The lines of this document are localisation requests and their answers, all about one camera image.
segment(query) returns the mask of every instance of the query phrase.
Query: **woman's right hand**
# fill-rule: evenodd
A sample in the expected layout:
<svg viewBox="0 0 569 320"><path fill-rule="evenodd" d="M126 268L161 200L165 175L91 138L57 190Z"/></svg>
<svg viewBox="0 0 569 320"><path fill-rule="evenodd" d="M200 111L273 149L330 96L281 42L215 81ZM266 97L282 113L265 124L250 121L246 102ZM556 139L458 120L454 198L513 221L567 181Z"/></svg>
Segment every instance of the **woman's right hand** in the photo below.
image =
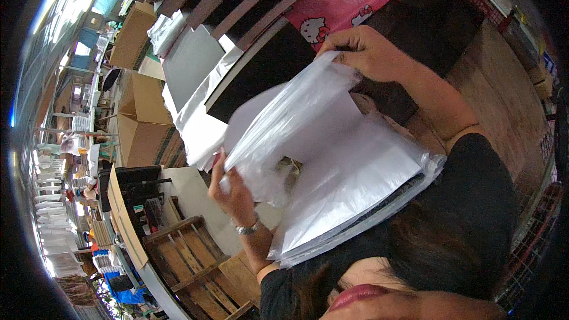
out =
<svg viewBox="0 0 569 320"><path fill-rule="evenodd" d="M419 65L367 25L329 35L317 57L335 50L340 51L335 62L357 68L361 74L376 82L407 82Z"/></svg>
<svg viewBox="0 0 569 320"><path fill-rule="evenodd" d="M226 214L229 214L236 226L251 227L257 222L257 214L254 210L251 191L245 186L237 170L232 168L227 173L231 185L228 194L225 194L219 185L224 175L223 163L226 157L222 152L213 166L208 195Z"/></svg>

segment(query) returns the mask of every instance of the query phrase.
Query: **silver watch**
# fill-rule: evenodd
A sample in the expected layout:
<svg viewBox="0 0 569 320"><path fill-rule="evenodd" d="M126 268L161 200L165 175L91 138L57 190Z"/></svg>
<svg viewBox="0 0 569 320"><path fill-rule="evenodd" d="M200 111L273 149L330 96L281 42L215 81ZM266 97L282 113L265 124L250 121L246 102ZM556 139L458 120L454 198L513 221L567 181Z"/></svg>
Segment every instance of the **silver watch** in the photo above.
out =
<svg viewBox="0 0 569 320"><path fill-rule="evenodd" d="M255 213L255 215L257 216L257 221L253 226L251 227L235 226L235 231L237 231L238 235L250 235L255 231L259 230L259 224L260 224L259 214Z"/></svg>

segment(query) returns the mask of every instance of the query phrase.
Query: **black sleeve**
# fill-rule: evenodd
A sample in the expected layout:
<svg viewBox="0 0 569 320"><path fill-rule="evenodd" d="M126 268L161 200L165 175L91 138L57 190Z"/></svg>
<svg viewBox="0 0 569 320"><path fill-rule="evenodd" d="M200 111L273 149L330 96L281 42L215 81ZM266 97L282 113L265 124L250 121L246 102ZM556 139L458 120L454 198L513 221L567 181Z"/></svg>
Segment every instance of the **black sleeve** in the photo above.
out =
<svg viewBox="0 0 569 320"><path fill-rule="evenodd" d="M428 202L460 228L483 262L502 267L517 224L519 204L512 178L486 137L471 133L452 147L440 185Z"/></svg>
<svg viewBox="0 0 569 320"><path fill-rule="evenodd" d="M292 269L277 269L267 274L260 282L261 320L292 318L296 303L292 271Z"/></svg>

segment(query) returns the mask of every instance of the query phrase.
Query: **red lips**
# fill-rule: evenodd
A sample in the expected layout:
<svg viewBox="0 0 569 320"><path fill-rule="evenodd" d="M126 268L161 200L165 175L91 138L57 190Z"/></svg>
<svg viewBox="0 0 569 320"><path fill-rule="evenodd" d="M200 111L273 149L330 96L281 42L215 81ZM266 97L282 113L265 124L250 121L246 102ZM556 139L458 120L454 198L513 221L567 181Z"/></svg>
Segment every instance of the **red lips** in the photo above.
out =
<svg viewBox="0 0 569 320"><path fill-rule="evenodd" d="M343 308L355 301L365 300L369 298L379 297L389 293L389 289L380 287L379 285L360 284L355 287L346 289L336 297L328 311L334 311Z"/></svg>

